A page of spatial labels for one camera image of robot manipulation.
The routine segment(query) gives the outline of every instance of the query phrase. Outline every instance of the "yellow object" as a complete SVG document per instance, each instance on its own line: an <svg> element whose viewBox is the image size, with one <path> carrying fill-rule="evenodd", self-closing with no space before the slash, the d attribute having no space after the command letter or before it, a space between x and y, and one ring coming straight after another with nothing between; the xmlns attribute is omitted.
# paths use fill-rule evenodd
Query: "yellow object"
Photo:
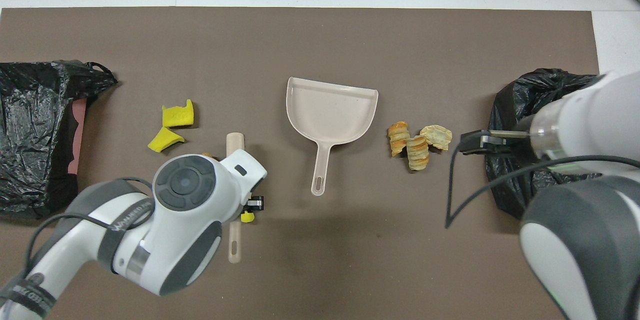
<svg viewBox="0 0 640 320"><path fill-rule="evenodd" d="M243 223L250 223L250 222L253 222L253 220L255 219L256 219L256 215L253 212L249 212L246 210L240 215L240 221Z"/></svg>
<svg viewBox="0 0 640 320"><path fill-rule="evenodd" d="M166 108L162 106L162 126L163 127L182 127L192 126L194 124L194 103L191 99L187 99L187 105L173 106Z"/></svg>
<svg viewBox="0 0 640 320"><path fill-rule="evenodd" d="M149 149L153 150L154 152L159 153L177 142L183 143L185 142L185 138L167 129L166 127L163 127L162 129L160 129L160 131L158 131L158 134L153 138L153 140L149 142L149 145L147 145L147 147L149 147Z"/></svg>

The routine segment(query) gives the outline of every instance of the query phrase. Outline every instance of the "dustpan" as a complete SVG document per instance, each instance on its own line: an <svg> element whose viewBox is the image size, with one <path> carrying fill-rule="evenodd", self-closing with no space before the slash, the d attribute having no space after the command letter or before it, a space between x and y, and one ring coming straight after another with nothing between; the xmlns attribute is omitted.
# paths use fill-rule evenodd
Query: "dustpan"
<svg viewBox="0 0 640 320"><path fill-rule="evenodd" d="M286 85L286 115L291 126L318 146L311 193L325 192L329 153L334 145L364 135L378 104L378 90L291 77Z"/></svg>

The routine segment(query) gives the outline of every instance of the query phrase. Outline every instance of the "dustpan handle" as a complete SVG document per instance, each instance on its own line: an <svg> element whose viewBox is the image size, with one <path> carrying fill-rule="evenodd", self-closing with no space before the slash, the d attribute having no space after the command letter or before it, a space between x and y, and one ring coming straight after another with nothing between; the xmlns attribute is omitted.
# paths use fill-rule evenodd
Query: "dustpan handle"
<svg viewBox="0 0 640 320"><path fill-rule="evenodd" d="M316 197L325 193L330 151L331 145L318 143L318 152L315 156L315 168L313 169L313 181L311 181L311 194L316 195Z"/></svg>

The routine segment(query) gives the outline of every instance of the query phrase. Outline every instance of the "velcro strap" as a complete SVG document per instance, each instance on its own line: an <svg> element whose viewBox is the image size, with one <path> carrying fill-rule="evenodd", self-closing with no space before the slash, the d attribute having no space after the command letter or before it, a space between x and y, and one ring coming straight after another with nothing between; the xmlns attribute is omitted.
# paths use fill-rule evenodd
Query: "velcro strap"
<svg viewBox="0 0 640 320"><path fill-rule="evenodd" d="M117 274L114 271L114 257L121 244L125 233L142 216L154 210L155 202L150 197L142 199L129 206L109 225L102 237L102 242L98 249L98 263L106 270Z"/></svg>
<svg viewBox="0 0 640 320"><path fill-rule="evenodd" d="M43 319L56 304L56 298L51 295L49 291L46 291L32 281L18 276L11 279L11 281L0 290L0 299L2 299L0 306L3 305L6 300L11 300L33 311Z"/></svg>

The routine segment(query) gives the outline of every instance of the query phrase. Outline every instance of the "white handle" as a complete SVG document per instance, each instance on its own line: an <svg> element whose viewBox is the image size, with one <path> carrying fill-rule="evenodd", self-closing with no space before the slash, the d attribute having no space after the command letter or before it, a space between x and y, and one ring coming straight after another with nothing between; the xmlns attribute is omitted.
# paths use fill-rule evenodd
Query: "white handle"
<svg viewBox="0 0 640 320"><path fill-rule="evenodd" d="M238 149L245 149L245 136L240 132L226 134L226 156L230 156ZM229 224L229 263L237 264L242 259L240 219L233 220Z"/></svg>
<svg viewBox="0 0 640 320"><path fill-rule="evenodd" d="M331 145L318 142L318 152L315 156L315 168L313 169L313 181L311 181L311 194L316 195L316 197L325 193L330 152Z"/></svg>

